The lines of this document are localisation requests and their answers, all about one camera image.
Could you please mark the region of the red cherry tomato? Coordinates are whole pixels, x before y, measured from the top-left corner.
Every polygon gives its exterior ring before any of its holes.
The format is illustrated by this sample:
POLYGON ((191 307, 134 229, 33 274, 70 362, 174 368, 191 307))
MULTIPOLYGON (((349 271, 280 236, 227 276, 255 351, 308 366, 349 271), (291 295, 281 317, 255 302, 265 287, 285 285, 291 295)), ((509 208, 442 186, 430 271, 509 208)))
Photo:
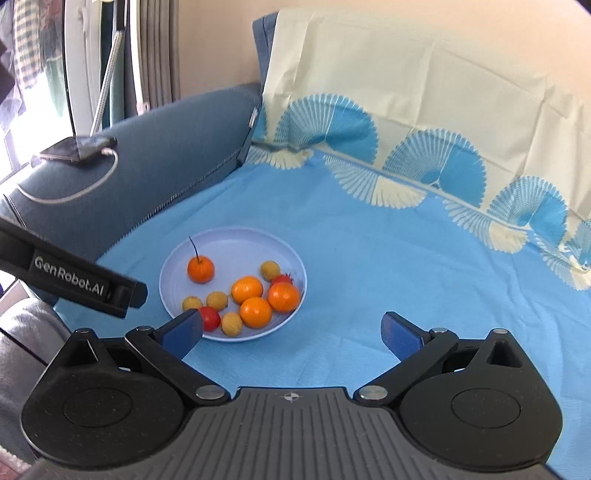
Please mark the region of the red cherry tomato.
POLYGON ((271 283, 273 285, 277 284, 277 283, 293 284, 294 279, 293 279, 293 277, 290 276, 290 274, 280 274, 280 275, 277 275, 276 277, 274 277, 273 280, 271 280, 271 283))
POLYGON ((221 326, 221 317, 212 307, 203 306, 198 309, 202 320, 202 328, 205 332, 213 332, 221 326))

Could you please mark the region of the tan longan single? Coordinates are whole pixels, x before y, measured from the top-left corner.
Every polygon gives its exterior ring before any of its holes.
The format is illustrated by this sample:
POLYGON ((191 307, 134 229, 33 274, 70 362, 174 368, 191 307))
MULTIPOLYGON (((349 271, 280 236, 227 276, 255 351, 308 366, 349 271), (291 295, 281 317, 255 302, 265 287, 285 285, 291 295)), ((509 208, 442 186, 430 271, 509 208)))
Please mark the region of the tan longan single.
POLYGON ((206 306, 219 312, 228 306, 228 294, 222 291, 213 291, 206 297, 206 306))

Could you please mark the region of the orange with stem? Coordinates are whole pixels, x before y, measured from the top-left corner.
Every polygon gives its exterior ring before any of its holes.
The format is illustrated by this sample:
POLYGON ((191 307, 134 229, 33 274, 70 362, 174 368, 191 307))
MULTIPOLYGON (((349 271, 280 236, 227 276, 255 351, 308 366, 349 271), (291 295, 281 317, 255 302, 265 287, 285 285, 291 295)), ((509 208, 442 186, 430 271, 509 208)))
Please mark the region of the orange with stem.
POLYGON ((197 246, 192 239, 189 239, 194 255, 189 259, 186 267, 188 278, 197 284, 205 284, 214 277, 214 264, 208 257, 200 255, 197 246))

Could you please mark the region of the oval orange kumquat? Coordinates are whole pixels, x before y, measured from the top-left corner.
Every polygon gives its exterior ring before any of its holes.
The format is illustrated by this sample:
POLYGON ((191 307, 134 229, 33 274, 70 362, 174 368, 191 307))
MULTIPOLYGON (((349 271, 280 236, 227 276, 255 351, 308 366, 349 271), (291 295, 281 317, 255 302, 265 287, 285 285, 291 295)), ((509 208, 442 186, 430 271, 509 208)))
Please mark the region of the oval orange kumquat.
POLYGON ((273 308, 266 299, 252 297, 242 302, 238 314, 247 327, 260 329, 270 323, 273 318, 273 308))

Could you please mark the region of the large orange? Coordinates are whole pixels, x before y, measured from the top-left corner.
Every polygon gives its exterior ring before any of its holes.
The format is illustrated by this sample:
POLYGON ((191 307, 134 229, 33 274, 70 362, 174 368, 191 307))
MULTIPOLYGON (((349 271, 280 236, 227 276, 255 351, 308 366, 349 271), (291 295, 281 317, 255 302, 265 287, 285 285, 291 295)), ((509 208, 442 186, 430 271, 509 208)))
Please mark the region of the large orange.
POLYGON ((236 304, 242 305, 249 298, 263 296, 263 283, 255 276, 244 276, 232 284, 230 296, 236 304))

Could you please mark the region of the tan longan cluster left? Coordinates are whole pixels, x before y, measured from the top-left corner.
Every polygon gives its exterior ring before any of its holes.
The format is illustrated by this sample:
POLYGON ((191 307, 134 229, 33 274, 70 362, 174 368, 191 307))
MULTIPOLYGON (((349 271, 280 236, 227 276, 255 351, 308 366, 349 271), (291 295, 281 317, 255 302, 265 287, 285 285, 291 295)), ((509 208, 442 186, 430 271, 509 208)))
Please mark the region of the tan longan cluster left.
POLYGON ((202 306, 204 306, 204 304, 197 296, 187 296, 183 299, 181 304, 181 308, 183 311, 187 311, 190 309, 198 310, 202 306))

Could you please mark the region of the tan longan cluster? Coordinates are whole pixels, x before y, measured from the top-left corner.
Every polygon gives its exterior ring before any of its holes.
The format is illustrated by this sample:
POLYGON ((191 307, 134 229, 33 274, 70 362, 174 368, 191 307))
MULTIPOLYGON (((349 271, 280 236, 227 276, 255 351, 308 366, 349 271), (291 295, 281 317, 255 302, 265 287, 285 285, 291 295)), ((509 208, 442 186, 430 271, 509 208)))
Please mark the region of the tan longan cluster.
POLYGON ((225 336, 235 338, 242 333, 242 318, 236 312, 228 312, 221 317, 221 331, 225 336))
POLYGON ((181 308, 183 311, 187 311, 190 309, 198 310, 202 306, 204 306, 204 304, 197 296, 187 296, 183 299, 181 304, 181 308))

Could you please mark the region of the tan longan cluster right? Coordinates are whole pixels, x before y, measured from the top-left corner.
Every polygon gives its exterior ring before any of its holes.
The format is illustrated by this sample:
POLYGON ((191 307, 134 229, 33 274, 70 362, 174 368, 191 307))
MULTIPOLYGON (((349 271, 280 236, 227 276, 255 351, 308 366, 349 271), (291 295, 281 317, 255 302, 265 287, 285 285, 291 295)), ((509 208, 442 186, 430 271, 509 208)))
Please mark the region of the tan longan cluster right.
POLYGON ((221 317, 221 331, 225 336, 235 338, 242 333, 242 318, 236 312, 228 312, 221 317))

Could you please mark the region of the grey blanket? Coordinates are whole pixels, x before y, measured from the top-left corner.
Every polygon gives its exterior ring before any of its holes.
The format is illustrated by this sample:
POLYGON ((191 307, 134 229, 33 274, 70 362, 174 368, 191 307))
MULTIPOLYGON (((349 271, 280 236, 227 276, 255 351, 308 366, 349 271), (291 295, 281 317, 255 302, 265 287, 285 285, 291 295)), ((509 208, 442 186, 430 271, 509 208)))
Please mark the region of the grey blanket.
POLYGON ((21 431, 20 414, 69 335, 53 308, 41 300, 21 300, 1 316, 1 446, 28 464, 35 454, 21 431))

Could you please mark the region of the black smartphone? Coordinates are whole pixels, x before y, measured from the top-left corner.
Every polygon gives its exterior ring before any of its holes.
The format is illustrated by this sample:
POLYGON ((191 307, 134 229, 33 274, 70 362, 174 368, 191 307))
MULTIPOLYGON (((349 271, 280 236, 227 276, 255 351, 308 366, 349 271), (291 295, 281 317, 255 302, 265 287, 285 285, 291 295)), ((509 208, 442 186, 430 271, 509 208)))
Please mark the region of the black smartphone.
POLYGON ((114 149, 116 145, 117 140, 110 136, 70 136, 42 150, 39 158, 78 165, 98 158, 105 149, 114 149))

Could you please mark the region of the small orange kumquat round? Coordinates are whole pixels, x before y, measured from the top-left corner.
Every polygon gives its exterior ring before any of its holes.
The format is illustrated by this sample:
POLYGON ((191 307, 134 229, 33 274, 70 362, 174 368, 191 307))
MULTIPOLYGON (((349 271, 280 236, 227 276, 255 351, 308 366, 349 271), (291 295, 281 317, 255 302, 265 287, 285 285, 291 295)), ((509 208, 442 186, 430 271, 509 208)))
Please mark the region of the small orange kumquat round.
POLYGON ((293 312, 301 301, 301 293, 289 282, 278 282, 270 286, 267 301, 276 312, 293 312))

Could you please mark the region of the tan longan far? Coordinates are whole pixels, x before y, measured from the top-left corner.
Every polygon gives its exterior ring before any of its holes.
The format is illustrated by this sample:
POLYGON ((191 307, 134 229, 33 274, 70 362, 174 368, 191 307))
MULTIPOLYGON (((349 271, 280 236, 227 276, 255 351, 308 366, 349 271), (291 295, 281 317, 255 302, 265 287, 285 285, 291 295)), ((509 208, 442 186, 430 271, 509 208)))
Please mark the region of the tan longan far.
POLYGON ((273 282, 273 280, 281 274, 280 265, 271 260, 264 261, 263 264, 260 265, 259 271, 266 282, 273 282))

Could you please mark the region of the white clothes steamer stand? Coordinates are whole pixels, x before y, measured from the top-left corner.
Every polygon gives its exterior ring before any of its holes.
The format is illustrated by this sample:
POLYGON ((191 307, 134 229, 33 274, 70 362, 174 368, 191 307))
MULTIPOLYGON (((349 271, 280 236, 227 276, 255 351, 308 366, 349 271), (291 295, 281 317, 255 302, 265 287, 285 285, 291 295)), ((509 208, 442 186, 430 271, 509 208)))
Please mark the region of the white clothes steamer stand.
POLYGON ((98 101, 95 109, 95 113, 93 116, 92 124, 90 127, 89 135, 93 136, 96 134, 102 125, 102 118, 108 98, 108 94, 110 92, 110 88, 112 85, 113 76, 115 73, 116 62, 119 55, 119 51, 121 50, 124 38, 125 38, 125 31, 126 31, 126 18, 127 18, 127 10, 128 10, 128 1, 124 0, 115 0, 114 1, 114 26, 115 31, 112 36, 111 47, 109 50, 109 55, 107 58, 106 68, 104 72, 104 76, 101 81, 98 101))

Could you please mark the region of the grey curtain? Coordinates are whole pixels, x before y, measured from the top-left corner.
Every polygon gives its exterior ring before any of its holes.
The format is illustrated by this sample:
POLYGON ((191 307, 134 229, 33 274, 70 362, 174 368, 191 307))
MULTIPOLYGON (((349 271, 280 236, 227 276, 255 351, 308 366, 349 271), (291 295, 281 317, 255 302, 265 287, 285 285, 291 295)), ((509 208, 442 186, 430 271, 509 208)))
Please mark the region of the grey curtain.
POLYGON ((128 31, 137 114, 179 100, 178 1, 130 1, 128 31))

